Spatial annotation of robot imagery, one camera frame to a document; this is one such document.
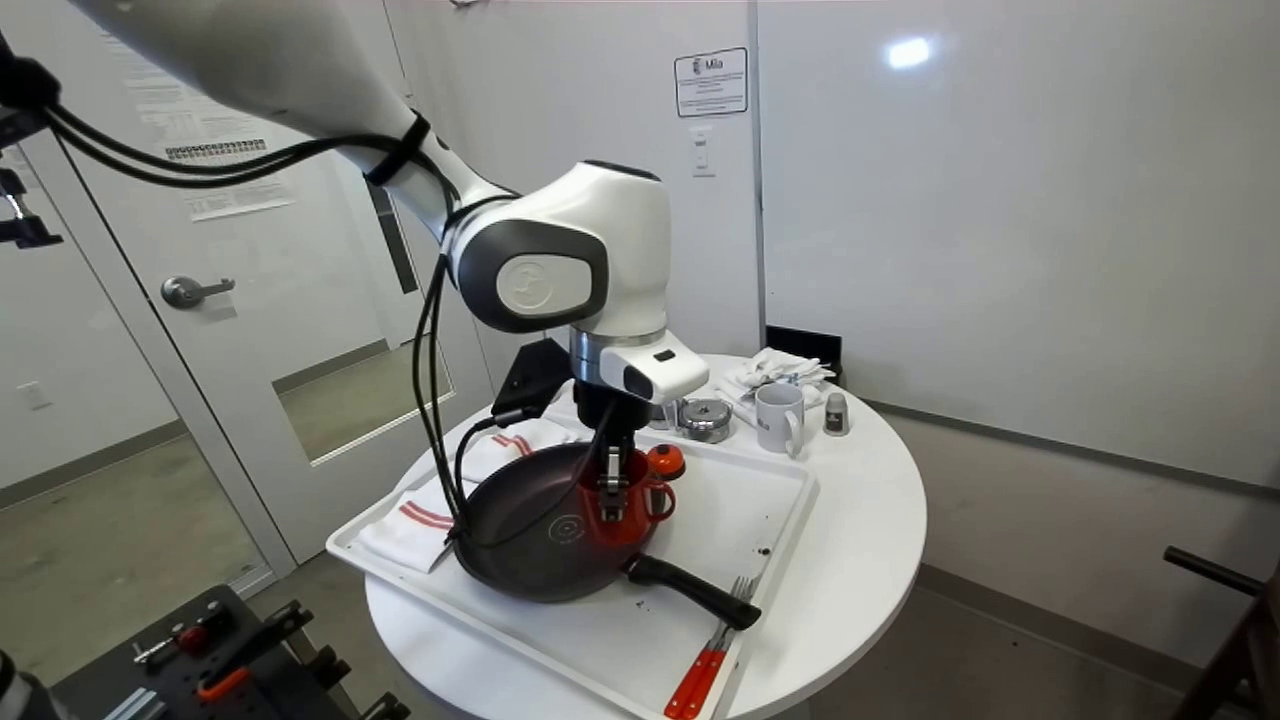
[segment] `small cup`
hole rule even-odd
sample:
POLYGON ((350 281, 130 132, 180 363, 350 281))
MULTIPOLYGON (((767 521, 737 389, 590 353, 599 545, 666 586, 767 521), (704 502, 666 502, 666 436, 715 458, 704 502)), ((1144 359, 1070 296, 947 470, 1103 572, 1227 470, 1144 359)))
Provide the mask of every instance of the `small cup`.
POLYGON ((802 458, 804 444, 804 389, 761 383, 757 389, 757 439, 761 448, 802 458))

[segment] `black handle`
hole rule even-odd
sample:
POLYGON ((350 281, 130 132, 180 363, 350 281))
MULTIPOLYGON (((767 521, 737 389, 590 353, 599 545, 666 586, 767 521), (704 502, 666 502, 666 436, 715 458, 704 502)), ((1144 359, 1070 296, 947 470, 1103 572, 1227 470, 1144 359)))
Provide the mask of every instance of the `black handle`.
POLYGON ((241 663, 254 663, 267 649, 283 644, 294 632, 313 623, 313 613, 302 601, 280 606, 256 632, 249 632, 214 671, 200 671, 200 686, 214 688, 231 676, 241 663))
POLYGON ((1184 551, 1184 549, 1176 549, 1176 545, 1166 549, 1166 559, 1176 565, 1176 567, 1187 567, 1187 572, 1198 572, 1198 577, 1207 577, 1207 581, 1218 581, 1218 586, 1227 586, 1232 591, 1246 591, 1246 595, 1262 595, 1262 591, 1268 587, 1268 586, 1256 581, 1256 577, 1232 572, 1232 567, 1213 565, 1213 559, 1204 559, 1204 558, 1191 558, 1191 551, 1184 551))
POLYGON ((720 616, 737 632, 743 632, 743 630, 754 630, 761 619, 757 606, 737 601, 725 587, 715 587, 715 586, 707 586, 701 577, 690 577, 686 567, 666 565, 666 559, 643 558, 643 551, 633 558, 627 581, 633 586, 669 586, 673 591, 696 601, 701 607, 707 607, 714 616, 720 616))
POLYGON ((385 691, 359 720, 408 720, 414 711, 399 706, 399 696, 385 691))

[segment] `black frying pan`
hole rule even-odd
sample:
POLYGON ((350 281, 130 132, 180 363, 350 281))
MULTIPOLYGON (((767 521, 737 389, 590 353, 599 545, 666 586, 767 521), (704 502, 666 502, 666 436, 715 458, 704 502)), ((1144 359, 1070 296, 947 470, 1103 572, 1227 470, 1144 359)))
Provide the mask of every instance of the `black frying pan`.
POLYGON ((562 444, 493 471, 467 497, 467 525, 456 540, 456 559, 490 587, 542 606, 599 591, 624 572, 638 586, 669 586, 686 591, 733 630, 754 630, 761 619, 757 606, 737 601, 675 565, 643 558, 641 549, 653 533, 624 549, 590 533, 575 487, 590 452, 590 444, 562 444))

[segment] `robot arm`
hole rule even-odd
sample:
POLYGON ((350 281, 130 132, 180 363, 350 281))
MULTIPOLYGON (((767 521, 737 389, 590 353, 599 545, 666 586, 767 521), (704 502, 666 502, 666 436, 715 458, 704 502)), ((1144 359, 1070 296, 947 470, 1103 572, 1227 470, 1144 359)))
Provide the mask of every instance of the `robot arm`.
MULTIPOLYGON (((310 138, 405 138, 419 116, 374 71, 336 0, 75 0, 102 29, 241 112, 310 138)), ((575 381, 666 403, 707 368, 673 334, 669 195, 649 174, 575 163, 511 195, 477 175, 434 129, 434 169, 385 190, 442 240, 472 316, 502 334, 572 325, 575 381)), ((374 174, 385 156, 343 151, 374 174)))

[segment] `black cable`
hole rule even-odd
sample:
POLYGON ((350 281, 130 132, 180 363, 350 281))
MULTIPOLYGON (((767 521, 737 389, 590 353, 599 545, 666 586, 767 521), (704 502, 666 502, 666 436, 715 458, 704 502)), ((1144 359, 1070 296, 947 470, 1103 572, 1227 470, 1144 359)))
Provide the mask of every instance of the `black cable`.
MULTIPOLYGON (((164 190, 231 190, 231 186, 249 186, 249 182, 283 174, 283 169, 294 169, 302 161, 313 161, 320 151, 332 151, 332 148, 381 148, 381 151, 395 151, 399 148, 399 142, 391 142, 391 138, 325 138, 325 142, 302 142, 302 145, 287 145, 280 151, 266 151, 266 156, 235 161, 235 163, 177 163, 177 161, 164 161, 164 156, 149 156, 149 151, 141 151, 132 145, 121 145, 118 138, 92 129, 90 121, 81 121, 75 112, 61 109, 61 104, 46 109, 46 121, 65 145, 81 148, 83 156, 102 161, 104 169, 111 169, 121 175, 132 175, 132 182, 145 182, 145 186, 164 186, 164 190)), ((414 163, 442 182, 450 203, 460 200, 460 194, 434 163, 434 156, 414 151, 414 163)), ((446 235, 454 233, 454 225, 472 216, 481 203, 454 210, 450 220, 446 220, 446 235)), ((442 258, 442 265, 434 271, 434 287, 426 291, 417 338, 414 338, 414 402, 417 402, 417 411, 419 411, 419 423, 426 423, 426 436, 427 436, 427 452, 435 461, 446 506, 456 515, 456 530, 465 530, 465 487, 460 487, 460 471, 450 470, 442 393, 435 393, 442 389, 442 372, 435 368, 442 368, 446 271, 450 271, 450 259, 442 258), (426 378, 419 378, 426 334, 434 334, 427 338, 434 402, 426 402, 426 378)))
POLYGON ((83 142, 98 142, 102 148, 107 148, 118 156, 130 156, 138 163, 153 163, 153 169, 164 169, 164 174, 189 174, 189 175, 229 175, 229 174, 254 174, 254 169, 280 163, 280 161, 310 161, 310 156, 339 148, 339 145, 381 145, 381 138, 325 138, 325 142, 302 142, 302 145, 287 145, 280 151, 235 161, 235 163, 177 163, 177 161, 164 161, 164 156, 149 156, 149 151, 141 151, 132 145, 121 145, 118 138, 92 129, 90 121, 81 121, 75 112, 61 109, 61 104, 48 109, 48 124, 56 124, 61 132, 81 132, 83 142))
POLYGON ((456 452, 454 452, 454 475, 456 475, 460 485, 467 485, 467 475, 465 475, 467 444, 472 444, 481 434, 490 434, 490 427, 502 427, 502 420, 495 420, 495 418, 477 420, 477 423, 465 434, 465 439, 456 444, 456 452))
POLYGON ((434 411, 427 411, 427 398, 426 398, 426 334, 427 334, 427 319, 434 319, 434 283, 426 291, 426 310, 417 316, 417 330, 414 330, 414 368, 408 368, 408 383, 414 383, 414 403, 417 403, 417 418, 427 434, 427 452, 435 461, 435 482, 442 482, 442 493, 446 493, 446 506, 454 513, 454 525, 460 530, 465 525, 465 508, 454 493, 454 482, 450 482, 450 458, 442 452, 442 434, 434 423, 434 411))
POLYGON ((543 513, 536 513, 530 525, 511 530, 510 536, 490 540, 490 545, 472 545, 472 549, 505 549, 505 545, 530 536, 534 530, 542 530, 575 493, 582 475, 599 458, 599 448, 606 448, 606 434, 599 427, 598 427, 594 444, 586 448, 586 461, 572 470, 572 485, 565 485, 565 493, 543 513))
POLYGON ((435 423, 435 458, 446 461, 446 470, 435 470, 446 482, 450 482, 450 487, 454 487, 454 497, 456 497, 456 508, 460 508, 460 515, 467 513, 467 506, 465 506, 465 482, 460 475, 454 475, 450 471, 450 448, 446 448, 446 420, 442 420, 442 310, 446 310, 446 258, 442 258, 442 265, 435 265, 435 271, 434 271, 434 330, 427 330, 427 381, 434 381, 434 423, 435 423))
MULTIPOLYGON (((352 138, 327 138, 327 142, 302 142, 302 145, 287 145, 280 151, 241 161, 241 163, 173 163, 164 156, 149 156, 141 148, 121 145, 118 138, 92 129, 90 121, 81 121, 70 109, 46 109, 46 121, 48 121, 48 129, 56 138, 65 138, 83 156, 107 163, 111 174, 124 174, 124 175, 145 182, 145 186, 164 186, 164 190, 249 186, 249 182, 274 175, 280 169, 294 169, 294 163, 302 163, 310 156, 320 156, 320 151, 332 151, 332 148, 375 148, 375 151, 395 151, 399 148, 399 142, 391 142, 391 138, 355 138, 352 132, 352 138), (138 163, 121 161, 121 156, 130 156, 138 163, 149 163, 149 169, 164 169, 164 174, 189 174, 189 175, 161 175, 161 174, 138 169, 138 163)), ((446 190, 446 200, 456 203, 454 182, 426 151, 417 151, 414 163, 434 174, 442 182, 442 190, 446 190)))

